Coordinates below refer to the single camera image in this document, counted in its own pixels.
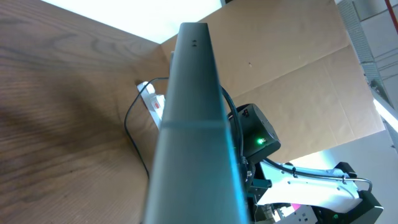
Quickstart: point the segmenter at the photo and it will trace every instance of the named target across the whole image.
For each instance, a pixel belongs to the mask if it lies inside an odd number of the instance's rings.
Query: pink object
[[[297,209],[299,209],[300,208],[300,206],[301,205],[299,205],[299,204],[291,204],[292,205],[292,207],[293,207],[293,209],[296,211]]]

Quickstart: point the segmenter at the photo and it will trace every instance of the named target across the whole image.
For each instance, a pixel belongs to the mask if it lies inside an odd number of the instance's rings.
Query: white ceiling
[[[158,44],[182,22],[198,22],[221,8],[220,0],[44,0]]]

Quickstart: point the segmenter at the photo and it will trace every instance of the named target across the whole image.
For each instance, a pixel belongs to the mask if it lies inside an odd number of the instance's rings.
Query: white plastic part
[[[362,199],[358,195],[358,187],[353,181],[326,180],[309,178],[282,172],[272,165],[261,162],[264,177],[271,180],[272,187],[258,201],[259,205],[270,203],[296,203],[328,208],[334,212],[346,213],[356,207]],[[296,167],[297,171],[311,174],[332,175],[341,177],[344,174],[340,169],[314,170]]]
[[[141,91],[147,83],[148,82],[143,82],[139,84],[137,86],[138,91]],[[157,128],[159,129],[165,103],[164,95],[156,95],[154,86],[149,84],[141,93],[141,97],[144,100],[144,103],[147,106],[147,109],[149,110],[149,113],[152,116]]]
[[[316,224],[318,219],[312,210],[311,206],[302,205],[294,213],[281,219],[278,224]]]

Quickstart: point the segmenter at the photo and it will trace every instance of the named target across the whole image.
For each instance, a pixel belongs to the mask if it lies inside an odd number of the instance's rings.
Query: metal bar
[[[394,14],[394,10],[392,9],[390,0],[384,0],[384,1],[386,2],[387,9],[388,9],[391,19],[392,19],[392,23],[394,24],[394,27],[396,28],[396,31],[398,34],[398,21],[397,21],[396,15]]]
[[[247,223],[207,24],[178,33],[144,223]]]
[[[393,52],[393,51],[395,51],[395,50],[397,50],[397,49],[398,49],[398,47],[396,47],[396,48],[394,48],[394,49],[392,49],[392,50],[389,50],[389,51],[387,51],[387,52],[385,52],[385,53],[383,53],[383,54],[380,54],[380,55],[376,56],[375,58],[378,58],[378,57],[381,57],[381,56],[383,56],[383,55],[385,55],[385,54],[391,53],[391,52]]]

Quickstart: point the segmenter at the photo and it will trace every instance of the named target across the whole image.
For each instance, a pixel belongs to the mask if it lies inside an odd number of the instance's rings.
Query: gray metal panel
[[[166,97],[144,223],[247,223],[207,24],[181,25]]]
[[[390,0],[390,3],[394,6],[398,4],[398,0]],[[383,0],[354,0],[354,5],[361,21],[387,10]]]
[[[337,6],[346,30],[348,31],[348,35],[354,46],[356,55],[358,56],[359,62],[361,63],[362,69],[365,73],[366,79],[369,83],[376,82],[377,86],[386,92],[379,69],[374,61],[368,40],[363,32],[361,22],[359,21],[359,17],[352,0],[343,0],[338,3]],[[398,147],[398,133],[389,124],[386,124],[386,127],[389,131],[392,142],[394,143],[395,147]]]
[[[343,19],[348,35],[353,43],[359,61],[373,62],[371,49],[362,30],[361,23],[351,0],[341,1],[338,5],[341,18]]]

